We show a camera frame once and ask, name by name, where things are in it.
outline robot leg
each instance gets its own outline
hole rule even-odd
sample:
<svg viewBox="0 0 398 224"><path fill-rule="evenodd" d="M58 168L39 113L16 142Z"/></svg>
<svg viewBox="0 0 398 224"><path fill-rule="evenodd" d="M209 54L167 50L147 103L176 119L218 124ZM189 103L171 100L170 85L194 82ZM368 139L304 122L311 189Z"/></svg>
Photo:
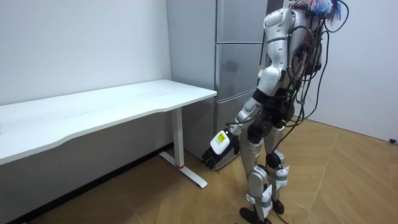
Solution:
<svg viewBox="0 0 398 224"><path fill-rule="evenodd" d="M248 141L246 132L241 135L241 159L248 185L246 199L253 204L254 212L241 208L240 214L249 223L271 224L266 217L272 209L272 186L267 186L267 174L261 166L257 165L262 143L262 139L257 144Z"/></svg>
<svg viewBox="0 0 398 224"><path fill-rule="evenodd" d="M289 167L284 167L285 156L278 150L274 150L276 144L282 139L284 128L272 127L270 133L264 137L266 148L266 172L268 183L272 186L272 201L274 210L278 214L285 211L284 205L280 202L280 188L287 185L287 174Z"/></svg>

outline humanoid robot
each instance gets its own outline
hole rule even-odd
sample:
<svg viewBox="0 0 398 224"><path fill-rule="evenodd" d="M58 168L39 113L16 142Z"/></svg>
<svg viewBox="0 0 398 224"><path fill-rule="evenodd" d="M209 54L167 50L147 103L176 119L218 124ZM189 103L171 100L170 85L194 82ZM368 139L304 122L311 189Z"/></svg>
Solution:
<svg viewBox="0 0 398 224"><path fill-rule="evenodd" d="M315 4L321 1L324 5L317 7ZM254 211L241 208L240 214L249 223L271 223L266 218L271 209L284 213L280 188L287 185L289 168L284 166L285 157L277 146L292 120L295 101L301 110L290 131L307 118L303 110L305 97L311 79L322 67L322 35L327 33L329 37L325 21L340 16L339 2L346 6L340 0L295 1L265 17L263 44L269 66L235 122L227 124L229 127L211 140L210 148L202 155L205 165L213 169L230 150L234 149L235 154L240 151L248 185L246 199L254 207ZM262 143L266 149L265 167L257 164Z"/></svg>

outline wire bundle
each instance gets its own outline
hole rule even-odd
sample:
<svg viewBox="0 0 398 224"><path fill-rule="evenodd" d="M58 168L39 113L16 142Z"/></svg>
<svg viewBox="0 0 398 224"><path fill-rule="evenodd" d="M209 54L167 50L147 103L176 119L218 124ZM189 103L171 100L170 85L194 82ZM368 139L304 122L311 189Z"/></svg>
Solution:
<svg viewBox="0 0 398 224"><path fill-rule="evenodd" d="M325 12L322 12L322 10L325 10L325 8L324 8L324 7L320 7L320 5L319 5L320 2L323 2L322 0L303 0L303 1L305 1L305 2L307 3L307 6L308 6L308 7L309 7L309 6L312 7L312 9L313 9L312 11L314 12L314 14L319 13L319 12L325 13ZM290 64L292 65L291 68L292 68L293 76L291 76L291 74L290 74L290 72L289 72L289 69L287 69L287 73L288 73L288 76L289 76L289 78L290 78L290 83L291 83L291 84L294 83L293 77L296 77L296 76L301 72L301 74L300 74L300 76L299 76L299 77L300 77L299 80L302 82L302 83L301 83L301 90L302 90L301 96L300 96L300 98L299 98L299 90L300 90L300 88L296 88L296 89L294 90L294 92L292 93L292 95L290 96L290 99L289 99L289 103L290 103L290 104L293 104L294 102L297 102L297 103L300 105L300 112L299 112L299 114L298 114L297 120L295 120L295 121L292 120L292 119L290 120L290 121L294 122L294 124L285 125L286 127L291 128L291 129L290 129L289 132L276 144L276 146L275 146L273 152L278 148L278 146L281 144L281 142L294 130L294 128L295 128L296 126L300 125L305 119L307 119L308 117L310 117L310 116L315 112L315 110L317 110L318 101L319 101L320 86L321 86L323 74L325 73L325 70L326 70L326 66L328 65L330 34L339 31L339 30L345 25L345 23L346 23L346 21L347 21L347 19L348 19L348 16L349 16L349 7L347 6L347 4L346 4L345 2L343 2L342 0L332 0L331 3L332 3L332 5L331 5L330 8L329 8L329 9L330 9L330 17L328 18L328 20L329 20L330 22L333 22L334 19L339 19L339 20L341 19L341 11L340 11L341 9L340 9L340 4L339 4L339 3L342 3L342 4L347 8L347 16L346 16L346 19L344 20L343 24L342 24L337 30L330 30L330 29L327 27L327 25L326 25L326 17L320 17L319 20L318 20L318 25L317 25L317 28L315 29L315 32L312 32L311 30L309 30L308 28L306 28L306 27L304 27L304 26L298 26L298 27L296 27L295 29L293 29L293 30L290 32L290 34L289 34L289 37L291 37L292 34L293 34L293 32L294 32L295 30L297 30L297 29L305 29L305 30L308 32L308 34L309 34L310 42L311 42L312 44L315 44L315 51L314 51L315 53L314 53L314 55L313 55L313 57L312 57L313 61L312 61L311 63L309 63L309 62L310 62L309 60L311 59L311 57L307 57L307 58L306 58L306 61L305 61L305 63L304 63L304 64L305 64L304 67L303 67L302 64L300 64L298 70L296 70L296 69L294 68L294 63L293 63L293 62L294 62L294 61L293 61L294 57L292 57L292 61L290 62L290 60L289 60L289 58L290 58L289 54L288 54L288 56L287 56L288 62L290 62ZM317 100L316 100L316 103L315 103L315 107L314 107L314 109L311 111L311 113L308 114L308 115L306 116L306 115L305 115L305 110L304 110L305 99L306 99L306 97L307 97L307 94L308 94L308 91L309 91L309 88L310 88L311 81L316 77L318 71L316 71L314 74L311 74L311 75L309 75L309 77L307 77L307 76L305 75L305 70L307 69L306 66L307 66L308 64L310 64L310 65L312 65L312 66L315 66L315 63L319 61L320 56L321 56L321 54L322 54L322 50L323 50L323 49L322 49L322 42L321 42L321 40L322 40L322 36L323 36L324 34L326 34L326 36L328 37L328 40L327 40L327 43L326 43L326 59L325 59L325 64L324 64L324 66L323 66L323 70L322 70L322 73L321 73L321 75L320 75L320 79L319 79L319 82L318 82ZM282 220L285 224L289 224L289 223L287 223L282 217L280 217L278 214L277 214L277 216L278 216L278 217L280 218L280 220Z"/></svg>

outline desk foot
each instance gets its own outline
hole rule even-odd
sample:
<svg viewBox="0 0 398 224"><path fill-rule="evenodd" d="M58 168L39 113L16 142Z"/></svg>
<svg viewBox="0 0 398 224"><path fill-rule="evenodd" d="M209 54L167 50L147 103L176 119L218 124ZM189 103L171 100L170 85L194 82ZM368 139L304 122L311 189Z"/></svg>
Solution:
<svg viewBox="0 0 398 224"><path fill-rule="evenodd" d="M161 152L159 153L160 156L162 156L165 160L167 160L169 163L171 163L173 166L175 166L175 160L172 156L167 154L166 152ZM196 173L192 172L190 169L187 167L183 166L182 168L176 167L179 171L183 172L186 176L191 178L197 185L201 188L205 188L207 186L207 182L203 180L201 177L199 177Z"/></svg>

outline yellow label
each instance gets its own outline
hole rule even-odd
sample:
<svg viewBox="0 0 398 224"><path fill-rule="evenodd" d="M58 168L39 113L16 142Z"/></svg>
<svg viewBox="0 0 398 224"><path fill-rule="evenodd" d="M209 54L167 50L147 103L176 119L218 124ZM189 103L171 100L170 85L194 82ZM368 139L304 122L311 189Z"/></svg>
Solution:
<svg viewBox="0 0 398 224"><path fill-rule="evenodd" d="M223 133L219 134L219 135L217 136L217 139L218 139L218 141L219 141L220 143L223 142L223 141L225 140L224 134L223 134Z"/></svg>

